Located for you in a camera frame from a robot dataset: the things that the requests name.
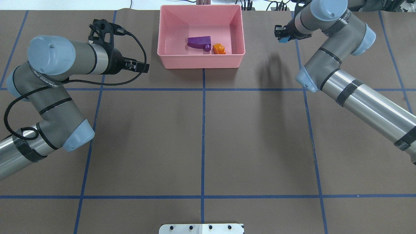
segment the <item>pink box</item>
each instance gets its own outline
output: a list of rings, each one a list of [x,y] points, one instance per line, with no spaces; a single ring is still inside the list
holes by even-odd
[[[225,55],[189,47],[188,37],[211,36]],[[240,5],[164,5],[157,54],[165,68],[236,68],[245,54]]]

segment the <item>black band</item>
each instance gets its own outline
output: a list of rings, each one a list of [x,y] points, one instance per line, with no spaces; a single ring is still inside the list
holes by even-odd
[[[324,79],[324,81],[322,82],[322,84],[321,84],[321,90],[324,88],[324,85],[327,83],[327,81],[328,81],[328,79],[334,74],[334,73],[336,73],[337,71],[339,71],[339,70],[341,70],[341,68],[337,68],[337,69],[335,69],[335,70],[333,70],[325,79]]]
[[[401,151],[406,150],[416,140],[416,126],[394,143]]]
[[[329,56],[333,57],[339,63],[339,65],[341,65],[342,61],[336,55],[334,55],[331,51],[329,51],[325,48],[322,48],[322,47],[319,47],[318,50],[321,50],[321,51],[327,53]]]
[[[351,17],[351,11],[347,9],[344,12],[344,14],[331,27],[329,27],[327,30],[322,31],[322,32],[328,37],[334,35],[335,33],[339,32],[348,24],[348,20],[350,17]]]
[[[57,81],[55,79],[50,78],[49,76],[40,73],[38,71],[36,71],[30,64],[29,64],[29,68],[32,71],[32,73],[41,81],[43,81],[45,84],[47,84],[49,87],[51,88],[58,88],[60,86],[63,86],[64,83]]]
[[[31,162],[38,162],[46,158],[46,156],[43,156],[36,152],[36,150],[32,149],[26,140],[13,136],[13,143],[15,144],[18,151]]]
[[[309,29],[308,27],[306,27],[306,26],[303,24],[303,22],[302,22],[302,14],[300,14],[300,16],[299,16],[299,20],[300,20],[300,23],[302,24],[302,26],[303,26],[305,29],[308,29],[309,31],[315,31],[315,30]]]
[[[344,103],[346,101],[346,99],[351,96],[352,93],[354,93],[354,91],[360,86],[364,84],[364,82],[362,82],[359,79],[355,79],[353,80],[351,83],[349,83],[345,89],[338,95],[336,102],[340,105],[340,106],[344,106]]]
[[[94,52],[94,58],[95,58],[94,66],[92,67],[91,71],[89,72],[89,73],[91,73],[95,70],[95,67],[97,66],[97,52],[95,52],[94,47],[91,44],[89,44],[89,43],[87,43],[87,44],[91,47],[92,51]]]
[[[42,115],[46,111],[48,111],[48,110],[50,110],[50,109],[52,109],[54,107],[57,107],[57,106],[61,105],[62,103],[66,103],[66,102],[69,102],[69,101],[72,101],[72,98],[69,97],[69,98],[62,99],[59,102],[55,102],[54,104],[52,104],[52,105],[50,105],[48,107],[45,107],[43,110],[39,111],[39,114]]]
[[[49,145],[49,147],[51,147],[52,149],[54,149],[54,150],[58,150],[59,148],[56,148],[47,138],[46,138],[46,136],[45,136],[45,134],[43,134],[43,131],[42,131],[42,129],[40,129],[40,125],[39,125],[39,122],[36,124],[36,129],[37,129],[37,132],[39,133],[39,135],[42,137],[42,139],[46,142],[46,144],[48,144]]]

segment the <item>purple object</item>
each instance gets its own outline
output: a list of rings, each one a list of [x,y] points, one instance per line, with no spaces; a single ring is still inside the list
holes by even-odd
[[[211,36],[207,37],[188,37],[189,47],[203,49],[205,52],[211,51]]]

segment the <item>white bracket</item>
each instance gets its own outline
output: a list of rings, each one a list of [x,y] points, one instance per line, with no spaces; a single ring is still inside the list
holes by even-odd
[[[244,234],[244,224],[164,224],[159,234]]]

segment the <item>blue joint cap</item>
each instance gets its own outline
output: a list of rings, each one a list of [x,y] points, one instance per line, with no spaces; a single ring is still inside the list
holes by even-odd
[[[62,148],[67,152],[71,152],[83,144],[89,142],[94,138],[95,132],[89,125],[88,120],[84,120],[77,129],[69,136],[67,141],[65,141]]]
[[[368,27],[368,24],[365,24],[365,26],[366,28],[364,38],[361,41],[360,46],[354,52],[351,53],[352,55],[357,56],[364,53],[373,45],[374,41],[376,41],[376,33],[373,30],[371,30],[370,27]]]
[[[13,72],[7,77],[6,85],[7,85],[7,90],[9,91],[9,93],[11,93],[13,96],[18,98],[21,96],[21,94],[17,91],[15,82],[14,82],[16,69],[17,68],[15,68]],[[29,102],[29,99],[23,98],[22,101]]]
[[[284,37],[284,38],[280,39],[279,42],[280,43],[286,43],[286,42],[289,41],[289,39],[290,39],[290,37]]]
[[[333,21],[347,10],[348,0],[313,0],[310,3],[312,15],[321,21]]]
[[[305,66],[302,66],[299,73],[296,75],[296,81],[311,92],[318,91],[318,87],[313,82]]]
[[[27,48],[30,65],[38,72],[59,75],[68,71],[75,61],[72,43],[60,36],[37,36]]]

